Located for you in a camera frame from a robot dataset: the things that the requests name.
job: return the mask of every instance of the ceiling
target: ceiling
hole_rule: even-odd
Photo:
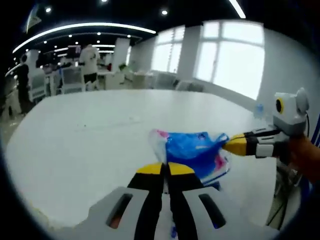
[[[281,32],[300,41],[311,50],[317,50],[318,26],[312,0],[237,0],[246,19],[264,23],[269,29]],[[26,44],[13,55],[13,49],[43,31],[77,23],[117,23],[142,27],[160,32],[171,27],[195,26],[206,20],[239,19],[229,0],[24,0],[6,2],[11,16],[6,23],[4,56],[5,68],[14,66],[13,57],[20,57],[26,49],[38,49],[42,53],[52,51],[54,46],[64,48],[79,42],[114,45],[117,37],[131,35],[130,44],[154,37],[154,34],[122,27],[77,27],[57,31],[39,37]],[[33,13],[41,22],[24,32],[28,16]]]

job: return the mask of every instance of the human hand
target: human hand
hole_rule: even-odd
[[[291,138],[289,141],[290,162],[312,183],[320,181],[320,148],[306,137]]]

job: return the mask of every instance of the white column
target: white column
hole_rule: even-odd
[[[193,78],[201,30],[202,26],[185,28],[177,71],[177,76],[180,80]]]
[[[130,45],[129,38],[117,38],[112,60],[112,71],[119,71],[119,65],[126,63],[127,53]]]

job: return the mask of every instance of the plastic bag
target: plastic bag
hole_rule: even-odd
[[[225,133],[177,133],[152,130],[149,140],[158,160],[192,168],[205,186],[230,170],[229,155],[222,146],[229,140]]]

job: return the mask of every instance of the black shorts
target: black shorts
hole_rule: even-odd
[[[92,74],[88,74],[88,75],[83,75],[84,77],[84,83],[88,83],[88,82],[94,82],[95,80],[97,80],[97,74],[96,73],[92,73]]]

